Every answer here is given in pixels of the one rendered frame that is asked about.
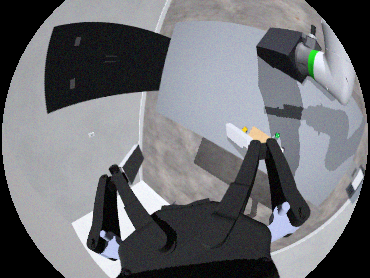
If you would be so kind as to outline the tan square mat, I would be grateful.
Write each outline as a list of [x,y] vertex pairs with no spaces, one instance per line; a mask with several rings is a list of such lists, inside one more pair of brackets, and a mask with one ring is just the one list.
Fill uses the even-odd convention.
[[266,142],[267,138],[271,138],[268,135],[266,135],[264,132],[256,128],[255,126],[252,127],[250,133],[248,134],[250,137],[253,138],[253,140],[259,140],[261,143]]

